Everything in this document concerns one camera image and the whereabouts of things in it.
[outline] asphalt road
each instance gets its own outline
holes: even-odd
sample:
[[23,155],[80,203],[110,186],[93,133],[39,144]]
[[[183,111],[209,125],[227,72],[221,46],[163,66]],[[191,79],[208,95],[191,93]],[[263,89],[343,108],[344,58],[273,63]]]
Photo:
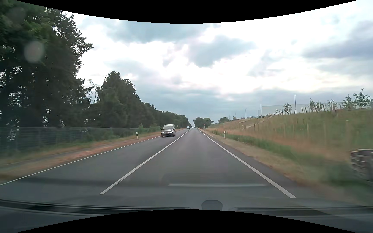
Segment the asphalt road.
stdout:
[[146,140],[0,186],[0,199],[103,206],[199,208],[206,199],[236,199],[225,206],[233,208],[255,198],[283,205],[278,200],[300,197],[317,196],[198,129],[180,130],[176,137]]

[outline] white lane marking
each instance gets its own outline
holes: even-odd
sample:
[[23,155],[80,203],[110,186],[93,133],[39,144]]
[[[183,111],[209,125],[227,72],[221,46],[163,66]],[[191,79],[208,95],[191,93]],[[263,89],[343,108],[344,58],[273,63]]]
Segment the white lane marking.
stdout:
[[242,159],[240,159],[239,157],[237,157],[236,155],[234,155],[233,153],[231,153],[230,151],[228,151],[227,149],[225,149],[223,146],[221,146],[220,144],[216,143],[214,140],[212,140],[210,137],[208,137],[207,135],[205,135],[205,137],[209,138],[211,141],[213,141],[215,144],[217,144],[219,147],[221,147],[222,149],[224,149],[227,153],[229,153],[230,155],[234,156],[234,158],[238,159],[238,161],[242,162],[244,165],[246,165],[248,168],[250,168],[251,170],[253,170],[254,172],[256,172],[259,176],[261,176],[263,179],[265,179],[267,182],[271,183],[274,187],[276,187],[278,190],[280,190],[282,193],[286,194],[289,198],[296,198],[296,196],[294,196],[293,194],[291,194],[289,191],[285,190],[282,186],[278,185],[276,182],[272,181],[270,178],[268,178],[267,176],[265,176],[263,173],[259,172],[257,169],[255,169],[254,167],[250,166],[248,163],[244,162]]
[[[135,145],[135,144],[140,143],[140,142],[136,142],[136,143],[133,143],[133,144],[130,144],[130,145],[127,145],[127,146],[132,146],[132,145]],[[119,148],[116,148],[116,149],[113,149],[113,150],[110,150],[110,151],[114,151],[114,150],[117,150],[117,149],[121,149],[121,148],[123,148],[123,147],[127,147],[127,146],[122,146],[122,147],[119,147]],[[94,155],[94,156],[98,156],[98,155],[101,155],[101,154],[104,154],[104,153],[107,153],[107,152],[110,152],[110,151],[102,152],[102,153],[97,154],[97,155]],[[85,157],[85,158],[82,158],[82,159],[79,159],[79,160],[76,160],[76,161],[73,161],[73,162],[81,161],[81,160],[84,160],[84,159],[87,159],[87,158],[90,158],[90,157],[94,157],[94,156]],[[54,169],[54,168],[58,168],[58,167],[61,167],[61,166],[64,166],[64,165],[67,165],[67,164],[70,164],[70,163],[73,163],[73,162],[69,162],[69,163],[66,163],[66,164],[63,164],[63,165],[60,165],[60,166],[57,166],[57,167],[52,167],[52,168],[46,169],[46,170],[41,171],[41,172],[45,172],[45,171],[48,171],[48,170],[51,170],[51,169]],[[26,175],[26,176],[24,176],[24,177],[21,177],[21,178],[15,179],[15,180],[11,180],[11,181],[5,182],[5,183],[3,183],[3,184],[0,184],[0,186],[1,186],[1,185],[4,185],[4,184],[7,184],[7,183],[11,183],[11,182],[17,181],[17,180],[19,180],[19,179],[23,179],[23,178],[25,178],[25,177],[29,177],[29,176],[32,176],[32,175],[35,175],[35,174],[41,173],[41,172],[36,172],[36,173],[31,174],[31,175]]]
[[[181,135],[179,138],[177,138],[175,141],[171,142],[168,146],[171,146],[172,143],[178,141],[183,135]],[[137,167],[133,168],[132,171],[128,172],[126,175],[124,175],[122,178],[120,178],[119,180],[117,180],[115,183],[113,183],[112,185],[110,185],[107,189],[105,189],[103,192],[100,193],[100,195],[103,195],[105,194],[107,191],[109,191],[111,188],[113,188],[115,185],[117,185],[118,183],[120,183],[122,180],[124,180],[126,177],[130,176],[134,171],[136,171],[138,168],[140,168],[142,165],[144,165],[145,163],[147,163],[149,160],[151,160],[153,157],[155,157],[156,155],[158,155],[159,153],[161,153],[163,150],[165,150],[168,146],[165,146],[162,150],[158,151],[156,154],[154,154],[153,156],[151,156],[150,158],[148,158],[145,162],[139,164]]]
[[263,187],[265,184],[169,184],[171,187]]

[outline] windshield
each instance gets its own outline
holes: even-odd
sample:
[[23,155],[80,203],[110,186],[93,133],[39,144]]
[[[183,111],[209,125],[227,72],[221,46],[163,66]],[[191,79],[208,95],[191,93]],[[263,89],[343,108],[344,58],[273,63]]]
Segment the windshield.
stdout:
[[373,222],[353,216],[373,208],[373,0],[328,5],[169,24],[0,1],[0,232],[148,208]]

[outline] car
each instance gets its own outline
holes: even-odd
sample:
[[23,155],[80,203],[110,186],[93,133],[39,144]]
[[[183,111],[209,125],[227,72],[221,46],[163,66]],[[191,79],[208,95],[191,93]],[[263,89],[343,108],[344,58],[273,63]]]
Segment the car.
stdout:
[[175,137],[177,135],[175,125],[169,124],[162,127],[162,137]]

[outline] wire fence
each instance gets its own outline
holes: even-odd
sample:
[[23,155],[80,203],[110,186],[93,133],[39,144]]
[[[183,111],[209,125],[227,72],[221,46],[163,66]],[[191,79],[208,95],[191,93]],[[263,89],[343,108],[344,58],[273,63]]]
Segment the wire fence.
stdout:
[[64,143],[110,140],[138,133],[158,131],[151,128],[97,127],[0,127],[0,151],[26,151]]

